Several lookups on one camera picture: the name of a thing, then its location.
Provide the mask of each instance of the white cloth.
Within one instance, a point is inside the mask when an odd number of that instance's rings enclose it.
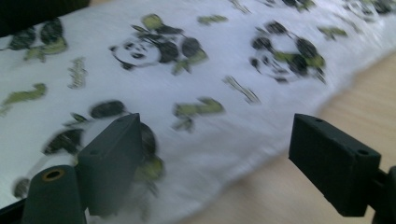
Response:
[[[315,2],[309,11],[299,12],[240,0],[249,10],[243,13],[227,0],[115,0],[61,17],[68,50],[47,55],[45,63],[24,61],[25,50],[0,51],[0,101],[11,92],[32,90],[35,83],[48,88],[43,98],[14,104],[0,118],[0,207],[16,202],[11,191],[14,181],[43,157],[42,148],[72,119],[71,112],[89,118],[90,106],[117,99],[129,112],[140,113],[142,122],[155,132],[164,160],[166,175],[156,183],[158,197],[148,196],[148,223],[175,223],[202,209],[227,184],[287,150],[295,113],[317,114],[358,71],[395,50],[394,14],[367,22],[345,10],[341,0]],[[208,59],[191,65],[190,74],[183,70],[177,76],[172,74],[176,64],[172,62],[123,69],[109,47],[122,46],[136,33],[131,25],[144,27],[141,18],[151,13],[196,38]],[[334,13],[353,21],[361,33]],[[228,20],[210,25],[197,21],[211,15]],[[326,61],[326,84],[314,77],[278,83],[249,63],[257,55],[251,47],[256,27],[270,21],[316,46]],[[328,40],[317,26],[339,27],[347,37]],[[0,49],[8,41],[9,37],[1,38]],[[85,87],[73,90],[68,88],[72,79],[67,69],[78,57],[85,58],[88,75]],[[260,102],[249,104],[241,91],[223,81],[226,77],[254,92]],[[191,117],[190,133],[173,129],[179,121],[173,114],[175,105],[201,104],[203,97],[221,103],[224,111]],[[140,222],[137,208],[96,219],[96,223]]]

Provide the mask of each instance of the light wood surface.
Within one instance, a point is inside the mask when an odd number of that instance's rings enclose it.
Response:
[[[92,0],[92,5],[109,0]],[[381,169],[396,165],[396,53],[357,75],[319,117],[382,154]],[[371,223],[365,217],[341,217],[287,153],[228,187],[214,202],[182,224]]]

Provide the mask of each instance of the wooden table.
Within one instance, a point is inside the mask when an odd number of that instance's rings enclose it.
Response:
[[[92,5],[110,0],[92,0]],[[347,91],[335,97],[319,117],[382,154],[381,169],[396,165],[396,53],[359,73]],[[288,153],[228,187],[204,211],[180,223],[333,224],[371,223],[365,217],[341,217],[311,182],[288,160]]]

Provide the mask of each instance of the panda patterned fabric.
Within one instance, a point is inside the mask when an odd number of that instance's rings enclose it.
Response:
[[[115,0],[0,38],[0,207],[140,113],[150,156],[118,215],[89,223],[175,223],[286,150],[294,113],[315,115],[394,51],[395,12],[394,0]]]

